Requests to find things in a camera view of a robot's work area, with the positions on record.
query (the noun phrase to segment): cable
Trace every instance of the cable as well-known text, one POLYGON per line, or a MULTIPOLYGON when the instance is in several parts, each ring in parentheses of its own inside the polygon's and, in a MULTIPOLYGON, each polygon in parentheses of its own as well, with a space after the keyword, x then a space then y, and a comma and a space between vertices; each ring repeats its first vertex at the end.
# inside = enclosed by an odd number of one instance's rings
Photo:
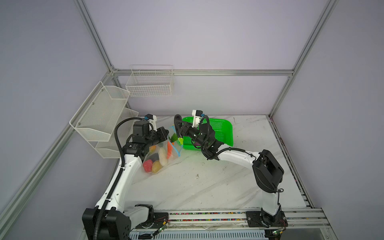
POLYGON ((115 140, 116 140, 116 144, 118 146, 118 149, 119 149, 119 152, 120 152, 120 157, 121 157, 121 167, 120 167, 120 170, 119 170, 119 173, 118 175, 116 176, 115 178, 115 181, 113 182, 113 185, 111 186, 111 189, 109 190, 109 193, 107 195, 107 197, 105 198, 105 201, 100 209, 100 212, 97 216, 97 219, 96 219, 96 223, 95 223, 95 228, 94 228, 94 231, 93 231, 93 240, 98 240, 99 238, 99 232, 100 232, 100 224, 101 224, 101 220, 102 218, 104 217, 105 215, 105 208, 107 208, 107 205, 108 205, 108 202, 109 202, 109 199, 111 198, 112 194, 113 194, 113 191, 115 190, 118 182, 119 182, 119 179, 121 177, 121 174, 124 170, 124 165, 125 165, 125 158, 124 158, 124 152, 122 151, 122 148, 121 148, 121 144, 119 142, 119 137, 118 137, 118 129, 119 127, 127 122, 127 121, 130 121, 130 120, 134 120, 134 119, 137 119, 137 120, 143 120, 142 118, 127 118, 123 121, 121 121, 118 125, 116 125, 115 127, 115 131, 114 131, 114 136, 115 136, 115 140))

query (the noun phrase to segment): plastic bag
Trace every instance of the plastic bag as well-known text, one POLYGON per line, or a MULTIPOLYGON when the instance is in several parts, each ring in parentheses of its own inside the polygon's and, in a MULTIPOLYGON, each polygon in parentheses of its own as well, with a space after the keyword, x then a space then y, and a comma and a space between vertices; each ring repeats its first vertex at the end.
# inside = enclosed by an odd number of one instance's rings
POLYGON ((169 130, 167 141, 161 142, 149 148, 142 167, 145 172, 156 174, 166 166, 171 165, 172 161, 180 157, 180 151, 183 145, 180 144, 175 128, 172 126, 169 130))

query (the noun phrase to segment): carrot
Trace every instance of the carrot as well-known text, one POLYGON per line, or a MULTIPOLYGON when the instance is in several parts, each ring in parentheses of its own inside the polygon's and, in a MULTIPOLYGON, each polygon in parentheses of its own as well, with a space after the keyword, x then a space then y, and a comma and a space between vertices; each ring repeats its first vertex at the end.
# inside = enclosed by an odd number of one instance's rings
POLYGON ((171 155, 172 155, 172 145, 171 145, 170 142, 168 141, 168 154, 167 154, 167 159, 169 159, 171 155))

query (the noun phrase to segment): gray marble vein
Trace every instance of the gray marble vein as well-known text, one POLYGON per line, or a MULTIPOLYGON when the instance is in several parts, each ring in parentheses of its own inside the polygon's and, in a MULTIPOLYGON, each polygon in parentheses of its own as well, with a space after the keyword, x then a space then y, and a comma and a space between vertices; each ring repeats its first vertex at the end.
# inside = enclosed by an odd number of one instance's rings
MULTIPOLYGON (((209 116, 233 125, 234 146, 249 151, 272 152, 284 169, 283 207, 305 207, 304 200, 264 115, 209 116)), ((157 127, 173 125, 173 117, 158 117, 157 127)), ((250 169, 231 162, 209 160, 199 151, 182 150, 157 174, 141 168, 128 191, 127 203, 152 204, 157 210, 244 209, 262 206, 262 191, 250 169)))

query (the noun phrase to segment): aluminum frame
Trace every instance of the aluminum frame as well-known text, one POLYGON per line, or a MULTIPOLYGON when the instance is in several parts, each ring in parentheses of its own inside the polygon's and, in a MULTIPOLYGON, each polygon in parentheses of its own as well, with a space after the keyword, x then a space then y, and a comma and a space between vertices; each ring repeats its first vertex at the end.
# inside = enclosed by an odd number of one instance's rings
MULTIPOLYGON (((307 40, 307 43, 305 44, 293 70, 174 70, 174 74, 176 76, 288 76, 288 79, 282 89, 282 91, 279 94, 279 97, 276 99, 275 104, 273 105, 273 108, 271 109, 271 112, 269 114, 270 117, 270 124, 272 127, 272 130, 274 131, 274 134, 276 136, 277 141, 279 142, 279 145, 287 159, 288 165, 291 168, 292 174, 294 175, 295 179, 298 182, 298 187, 300 191, 302 192, 303 198, 307 199, 308 206, 313 207, 313 204, 311 200, 308 197, 308 194, 304 188, 304 186, 301 183, 300 177, 296 171, 295 166, 293 165, 293 162, 291 161, 290 156, 288 155, 288 152, 285 149, 285 145, 281 140, 281 137, 277 131, 277 128, 273 122, 272 117, 275 115, 278 107, 280 106, 282 100, 284 99, 285 95, 287 94, 290 86, 292 85, 294 79, 297 76, 297 73, 301 69, 303 63, 305 62, 309 52, 311 51, 314 43, 316 42, 321 30, 323 29, 326 21, 330 17, 332 11, 334 10, 338 0, 328 0, 326 6, 323 9, 323 12, 317 21, 309 39, 307 40)), ((93 42, 95 43, 95 46, 105 64, 107 67, 107 73, 104 75, 103 79, 101 80, 103 84, 108 83, 109 81, 112 81, 114 85, 121 88, 120 82, 118 81, 118 76, 127 76, 131 74, 130 70, 119 70, 115 69, 113 65, 111 64, 111 61, 107 55, 107 52, 105 50, 105 47, 103 46, 103 43, 100 39, 100 36, 96 30, 96 27, 93 23, 93 20, 90 16, 90 13, 88 11, 88 8, 86 7, 86 4, 84 0, 74 0, 74 3, 76 7, 79 10, 79 13, 84 21, 85 26, 87 27, 91 38, 93 42)), ((92 92, 87 100, 81 105, 81 109, 86 109, 87 105, 89 104, 88 101, 91 101, 92 96, 94 96, 94 92, 92 92)), ((0 240, 3 239, 13 224, 16 222, 26 205, 28 204, 29 200, 33 197, 34 193, 36 192, 37 187, 41 183, 42 179, 46 175, 46 173, 51 169, 51 167, 54 165, 66 145, 68 144, 68 141, 71 139, 72 134, 74 133, 74 129, 68 124, 63 132, 60 134, 60 136, 57 138, 57 140, 53 143, 53 145, 50 147, 48 152, 44 155, 42 160, 39 162, 39 164, 36 166, 36 168, 33 170, 31 175, 28 177, 28 179, 24 182, 22 187, 19 189, 19 191, 15 194, 11 202, 6 206, 5 210, 0 215, 0 240)), ((296 210, 296 213, 299 211, 300 213, 303 213, 304 211, 311 212, 316 211, 318 209, 299 209, 296 210)), ((313 227, 313 226, 304 226, 306 222, 312 222, 307 221, 305 217, 305 214, 303 214, 304 219, 296 219, 296 221, 293 223, 291 220, 289 223, 292 222, 292 228, 306 228, 306 227, 313 227)), ((329 224, 326 223, 328 220, 322 220, 322 224, 329 224)), ((326 231, 323 231, 323 235, 327 238, 331 238, 336 240, 336 235, 334 234, 331 226, 325 227, 326 231)))

